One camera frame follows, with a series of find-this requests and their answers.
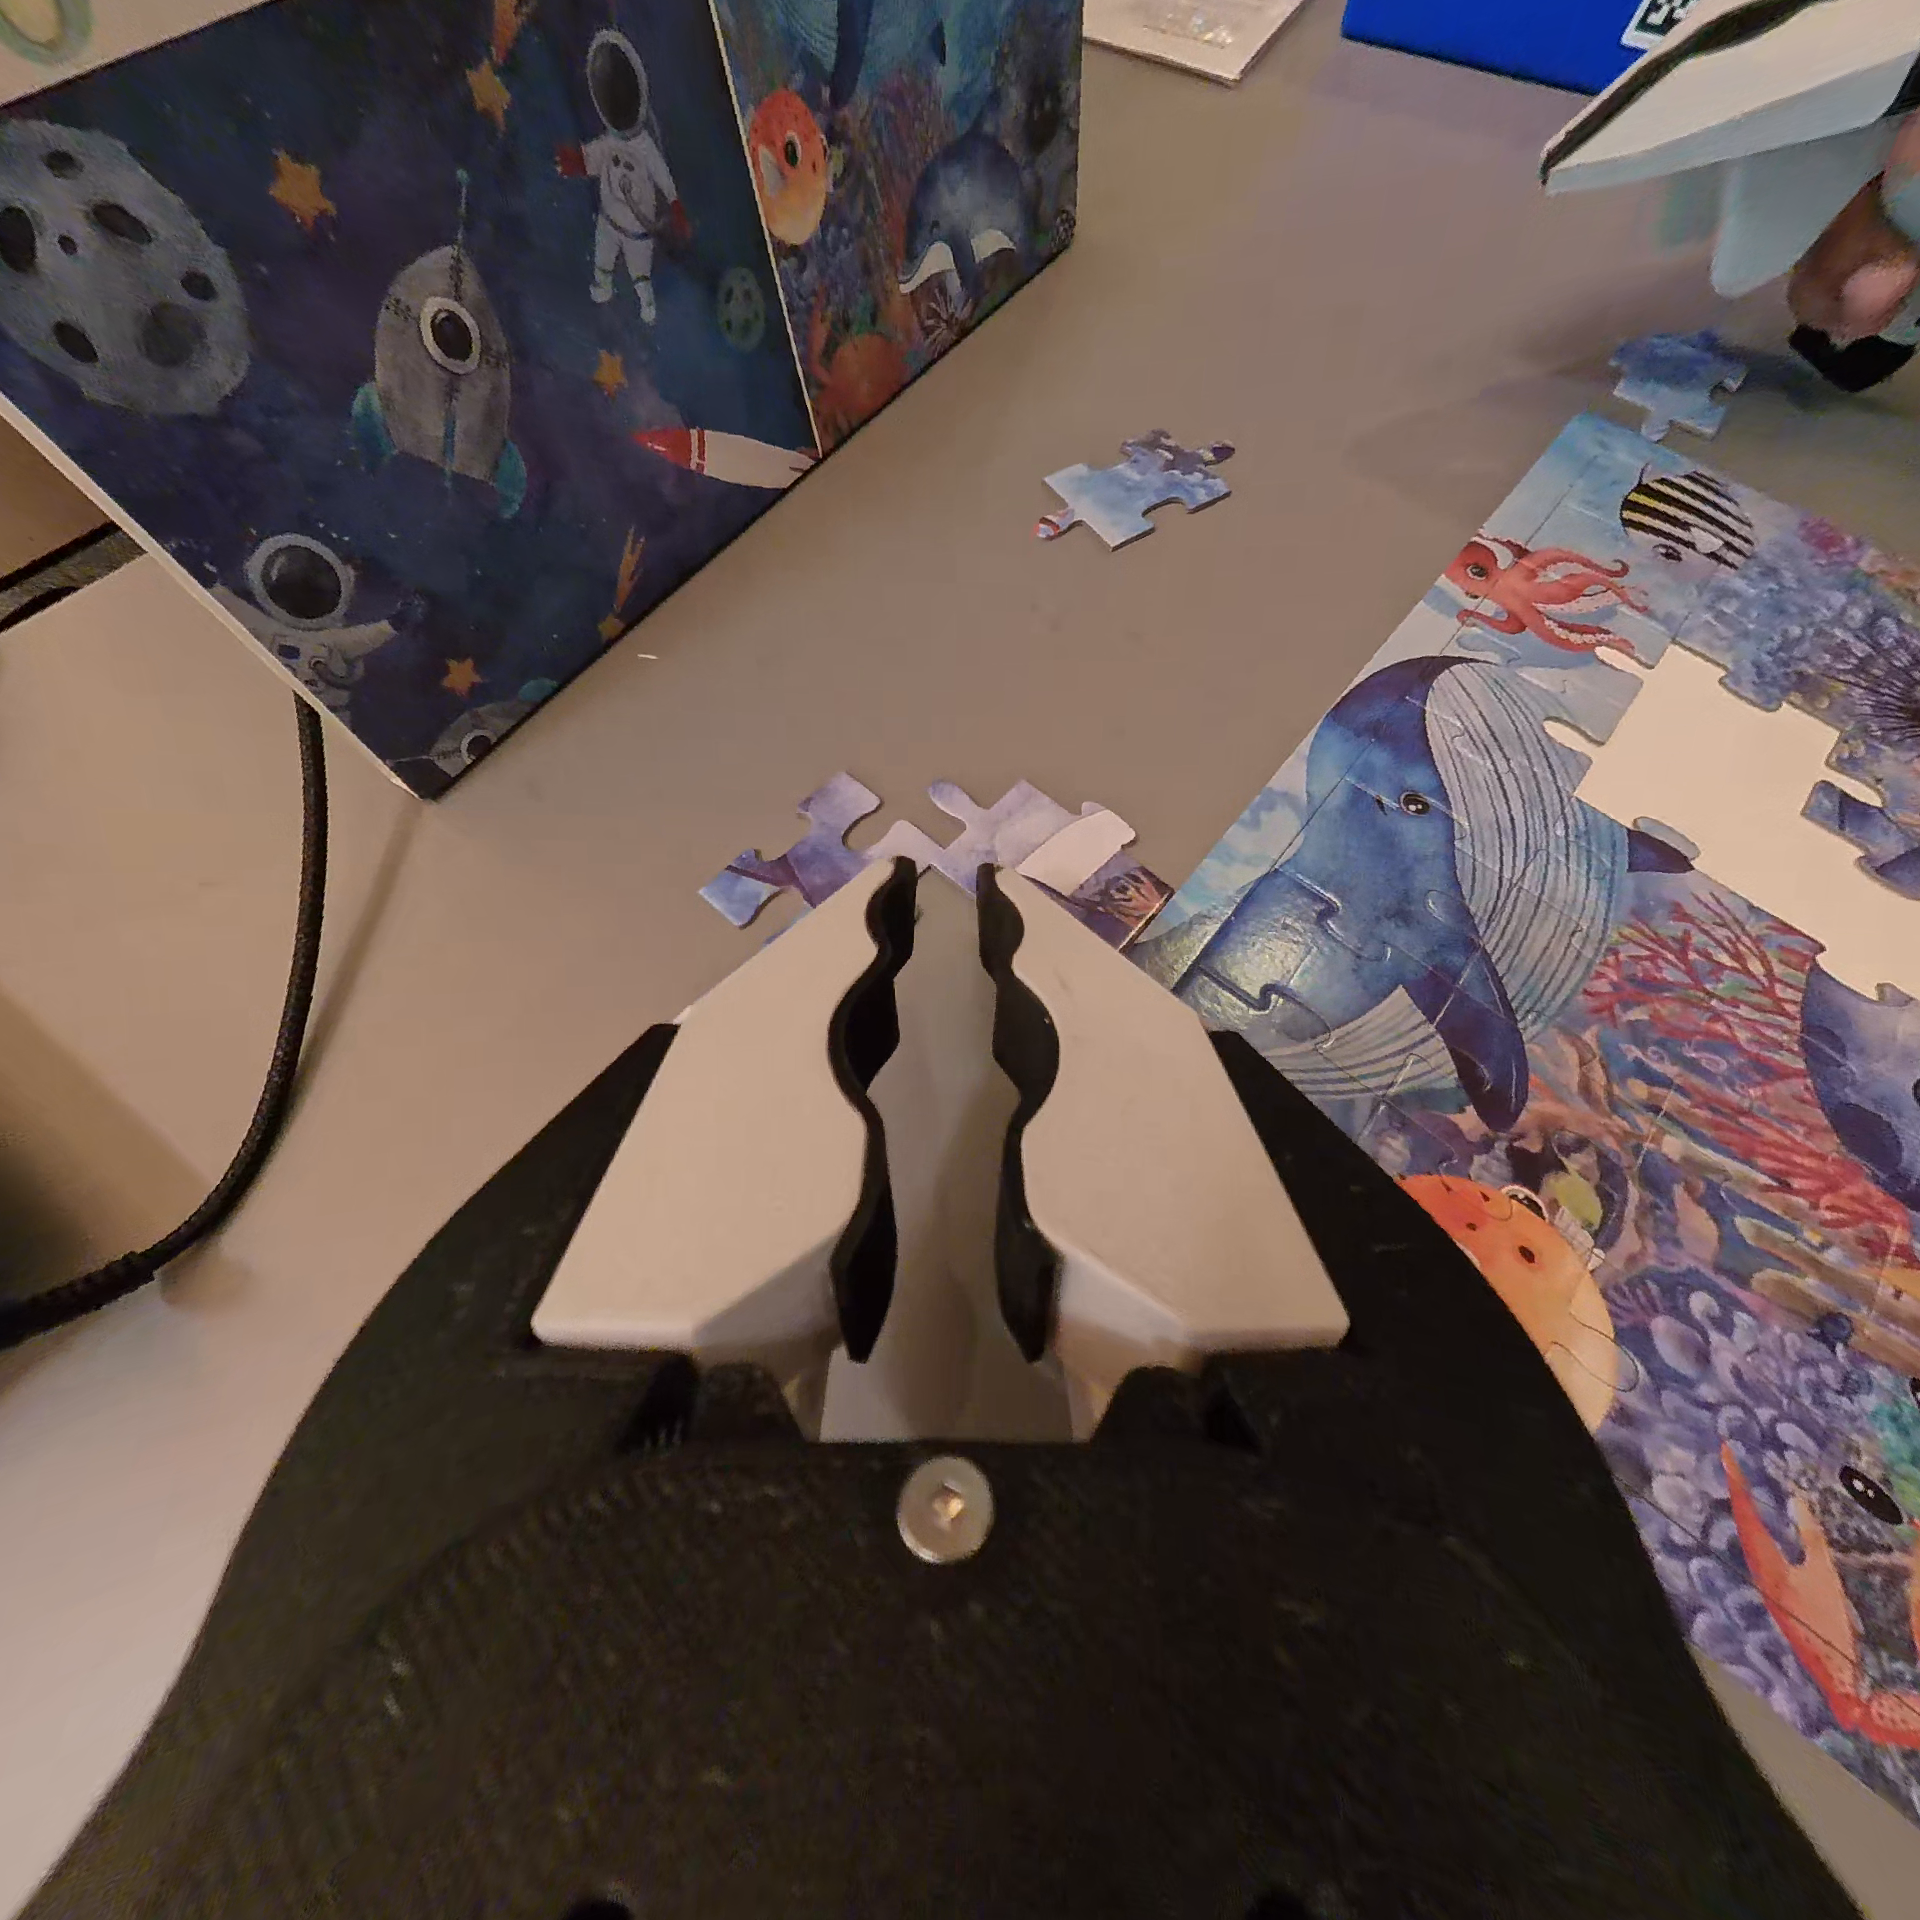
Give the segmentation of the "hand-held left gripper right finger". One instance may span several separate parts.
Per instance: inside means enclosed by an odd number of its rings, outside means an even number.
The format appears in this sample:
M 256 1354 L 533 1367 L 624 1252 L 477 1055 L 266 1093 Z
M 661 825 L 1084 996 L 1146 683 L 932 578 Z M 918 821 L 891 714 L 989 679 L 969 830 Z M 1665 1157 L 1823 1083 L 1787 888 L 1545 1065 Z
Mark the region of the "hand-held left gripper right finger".
M 1334 1348 L 1344 1306 L 1203 1017 L 1033 878 L 978 878 L 1016 1087 L 998 1290 L 1019 1354 L 1102 1422 L 1141 1367 Z

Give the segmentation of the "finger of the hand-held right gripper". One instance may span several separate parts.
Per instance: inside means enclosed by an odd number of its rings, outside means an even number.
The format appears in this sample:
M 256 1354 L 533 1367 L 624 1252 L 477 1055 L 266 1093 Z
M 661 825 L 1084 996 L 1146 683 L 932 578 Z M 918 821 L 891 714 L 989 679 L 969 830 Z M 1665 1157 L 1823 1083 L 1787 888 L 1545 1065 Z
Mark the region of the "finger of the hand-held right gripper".
M 1917 111 L 1906 108 L 1860 130 L 1736 159 L 1720 190 L 1713 283 L 1743 296 L 1767 280 L 1802 271 L 1814 253 L 1840 268 L 1849 247 L 1864 261 L 1917 258 Z
M 1917 3 L 1698 3 L 1542 153 L 1613 190 L 1853 135 L 1917 105 Z

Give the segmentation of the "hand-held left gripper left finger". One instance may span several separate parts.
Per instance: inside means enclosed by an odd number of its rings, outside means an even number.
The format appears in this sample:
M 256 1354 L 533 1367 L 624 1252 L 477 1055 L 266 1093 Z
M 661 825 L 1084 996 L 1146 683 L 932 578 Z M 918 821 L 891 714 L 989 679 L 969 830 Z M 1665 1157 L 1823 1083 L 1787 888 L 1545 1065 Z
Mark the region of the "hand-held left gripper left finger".
M 867 1360 L 900 1274 L 872 1101 L 903 1039 L 912 859 L 863 868 L 653 1027 L 661 1065 L 533 1308 L 545 1348 L 749 1360 L 799 1419 Z

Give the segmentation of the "blue lilac puzzle piece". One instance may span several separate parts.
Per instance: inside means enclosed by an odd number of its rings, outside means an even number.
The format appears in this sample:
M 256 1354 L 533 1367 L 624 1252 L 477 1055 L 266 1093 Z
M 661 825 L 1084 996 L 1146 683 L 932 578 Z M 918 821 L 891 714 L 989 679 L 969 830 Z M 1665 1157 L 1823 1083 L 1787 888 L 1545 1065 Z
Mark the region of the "blue lilac puzzle piece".
M 1646 332 L 1610 356 L 1613 397 L 1639 412 L 1639 434 L 1665 440 L 1677 428 L 1713 440 L 1750 366 L 1713 329 Z

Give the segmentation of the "purple blue puzzle piece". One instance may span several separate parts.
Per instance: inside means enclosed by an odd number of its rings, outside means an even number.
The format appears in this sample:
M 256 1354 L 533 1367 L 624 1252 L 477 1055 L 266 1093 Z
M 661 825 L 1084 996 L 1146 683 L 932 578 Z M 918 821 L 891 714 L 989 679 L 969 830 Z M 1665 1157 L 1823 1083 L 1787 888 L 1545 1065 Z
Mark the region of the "purple blue puzzle piece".
M 798 899 L 805 907 L 823 905 L 853 875 L 872 863 L 909 854 L 925 868 L 932 834 L 915 821 L 891 821 L 872 844 L 853 847 L 851 833 L 879 808 L 881 797 L 857 779 L 851 769 L 830 773 L 809 790 L 798 814 L 805 833 L 782 852 L 743 847 L 711 875 L 700 899 L 711 905 L 732 927 L 749 927 L 776 899 Z

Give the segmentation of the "striped white purple puzzle piece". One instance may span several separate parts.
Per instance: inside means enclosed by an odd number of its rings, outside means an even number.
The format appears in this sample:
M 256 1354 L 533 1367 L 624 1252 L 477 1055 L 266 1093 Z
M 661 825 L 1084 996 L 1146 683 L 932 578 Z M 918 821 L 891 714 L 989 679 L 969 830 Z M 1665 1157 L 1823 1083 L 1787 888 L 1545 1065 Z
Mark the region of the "striped white purple puzzle piece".
M 938 779 L 928 792 L 957 821 L 957 834 L 918 852 L 918 863 L 963 892 L 978 892 L 984 865 L 1024 875 L 1110 945 L 1129 945 L 1172 899 L 1172 883 L 1137 859 L 1137 830 L 1105 802 L 1072 814 L 1028 779 L 998 802 L 973 802 L 953 779 Z

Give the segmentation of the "assembled sea jigsaw puzzle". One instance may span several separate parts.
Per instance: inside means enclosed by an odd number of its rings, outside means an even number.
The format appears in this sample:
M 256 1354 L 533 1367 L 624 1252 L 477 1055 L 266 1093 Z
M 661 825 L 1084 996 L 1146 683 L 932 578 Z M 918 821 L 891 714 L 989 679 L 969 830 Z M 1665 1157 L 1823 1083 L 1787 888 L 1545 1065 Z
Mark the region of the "assembled sea jigsaw puzzle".
M 1917 1819 L 1917 560 L 1573 419 L 1137 956 L 1493 1284 L 1689 1643 Z

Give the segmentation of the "person's right hand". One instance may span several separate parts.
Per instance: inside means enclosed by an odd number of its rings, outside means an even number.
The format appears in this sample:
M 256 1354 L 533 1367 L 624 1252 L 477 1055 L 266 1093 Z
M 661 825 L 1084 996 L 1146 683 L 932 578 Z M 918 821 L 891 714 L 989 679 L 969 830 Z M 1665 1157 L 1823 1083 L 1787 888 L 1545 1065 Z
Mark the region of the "person's right hand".
M 1832 345 L 1880 337 L 1917 289 L 1917 242 L 1889 219 L 1880 186 L 1884 174 L 1864 179 L 1790 271 L 1790 317 Z

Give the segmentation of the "blue plastic bin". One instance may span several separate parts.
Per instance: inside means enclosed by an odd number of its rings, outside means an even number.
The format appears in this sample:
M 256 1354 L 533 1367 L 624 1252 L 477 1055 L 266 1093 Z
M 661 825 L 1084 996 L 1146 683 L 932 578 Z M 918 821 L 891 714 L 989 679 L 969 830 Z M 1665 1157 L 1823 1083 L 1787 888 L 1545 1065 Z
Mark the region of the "blue plastic bin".
M 1691 3 L 1346 3 L 1344 34 L 1518 80 L 1598 93 Z

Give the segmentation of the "instruction sheet in plastic sleeve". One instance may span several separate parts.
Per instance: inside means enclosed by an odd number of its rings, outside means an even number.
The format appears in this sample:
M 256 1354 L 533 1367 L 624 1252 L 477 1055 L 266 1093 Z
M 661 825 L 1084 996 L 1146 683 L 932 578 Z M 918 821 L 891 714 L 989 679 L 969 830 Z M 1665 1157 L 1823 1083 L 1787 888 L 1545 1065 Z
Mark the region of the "instruction sheet in plastic sleeve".
M 1237 83 L 1307 3 L 1084 3 L 1084 38 Z

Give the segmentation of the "blue white puzzle piece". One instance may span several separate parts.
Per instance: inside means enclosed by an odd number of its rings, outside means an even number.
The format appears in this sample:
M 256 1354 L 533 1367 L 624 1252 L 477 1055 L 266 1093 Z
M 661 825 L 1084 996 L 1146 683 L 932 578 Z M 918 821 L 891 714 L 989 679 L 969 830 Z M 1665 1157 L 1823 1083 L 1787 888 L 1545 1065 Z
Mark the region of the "blue white puzzle piece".
M 1230 440 L 1190 446 L 1163 428 L 1126 436 L 1115 464 L 1072 464 L 1044 477 L 1060 507 L 1036 521 L 1036 535 L 1061 537 L 1076 526 L 1084 526 L 1105 547 L 1117 553 L 1151 535 L 1151 516 L 1163 507 L 1177 502 L 1187 513 L 1198 513 L 1225 498 L 1230 485 L 1220 470 L 1230 457 Z

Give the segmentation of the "illustrated puzzle box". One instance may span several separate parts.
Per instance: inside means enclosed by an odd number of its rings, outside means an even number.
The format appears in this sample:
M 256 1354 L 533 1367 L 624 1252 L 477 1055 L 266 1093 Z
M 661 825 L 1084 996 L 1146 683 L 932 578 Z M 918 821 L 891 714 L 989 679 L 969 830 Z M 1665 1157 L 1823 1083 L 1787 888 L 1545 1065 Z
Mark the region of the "illustrated puzzle box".
M 1082 3 L 4 3 L 4 409 L 423 799 L 1076 238 Z

